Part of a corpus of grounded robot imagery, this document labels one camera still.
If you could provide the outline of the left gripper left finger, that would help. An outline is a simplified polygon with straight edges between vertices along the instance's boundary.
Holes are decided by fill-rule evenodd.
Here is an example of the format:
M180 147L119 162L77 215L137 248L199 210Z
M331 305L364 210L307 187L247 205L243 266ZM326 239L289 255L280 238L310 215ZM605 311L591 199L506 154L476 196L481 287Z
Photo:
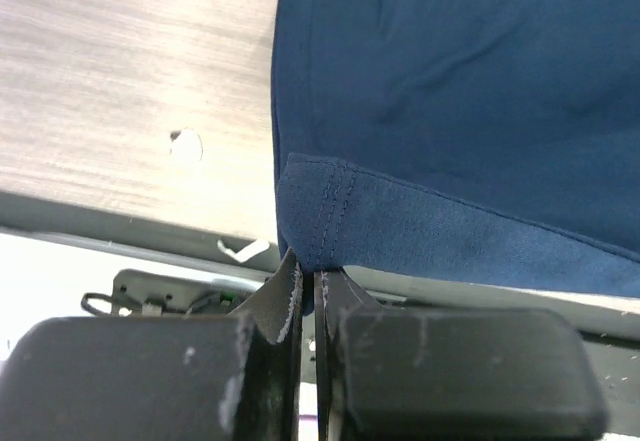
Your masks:
M304 276L292 251L232 313L238 371L229 379L233 440L295 440Z

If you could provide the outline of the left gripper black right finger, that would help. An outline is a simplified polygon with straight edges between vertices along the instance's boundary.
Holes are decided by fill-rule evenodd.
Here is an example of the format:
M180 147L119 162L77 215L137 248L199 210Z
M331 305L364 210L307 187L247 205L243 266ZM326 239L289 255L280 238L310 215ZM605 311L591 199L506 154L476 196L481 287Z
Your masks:
M316 382L320 440L340 440L344 421L342 321L382 305L343 268L314 274Z

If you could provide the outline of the dark blue t shirt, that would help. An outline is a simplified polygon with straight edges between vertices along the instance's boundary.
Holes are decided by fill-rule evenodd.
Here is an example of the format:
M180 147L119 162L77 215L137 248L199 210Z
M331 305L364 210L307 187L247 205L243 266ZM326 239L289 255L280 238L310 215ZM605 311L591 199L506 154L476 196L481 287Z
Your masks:
M639 0L278 0L278 244L308 272L639 293Z

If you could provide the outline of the aluminium rail frame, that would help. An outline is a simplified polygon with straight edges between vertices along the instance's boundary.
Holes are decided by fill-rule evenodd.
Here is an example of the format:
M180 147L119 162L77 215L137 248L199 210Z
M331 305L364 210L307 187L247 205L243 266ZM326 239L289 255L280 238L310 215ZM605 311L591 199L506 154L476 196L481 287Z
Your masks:
M210 232L162 224L4 192L1 195L1 283L42 296L41 316L78 313L86 291L107 292L125 269L201 284L254 290L279 264L270 247L245 265L220 253ZM517 291L388 275L350 267L363 287L397 299L444 306L544 307L602 340L639 338L636 299Z

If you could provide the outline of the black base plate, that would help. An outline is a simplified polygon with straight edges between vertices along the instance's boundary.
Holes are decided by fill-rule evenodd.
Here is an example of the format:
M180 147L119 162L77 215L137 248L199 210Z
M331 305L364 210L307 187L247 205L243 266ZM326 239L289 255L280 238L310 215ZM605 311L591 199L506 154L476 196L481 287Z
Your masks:
M609 432L639 437L639 335L579 330L610 411Z

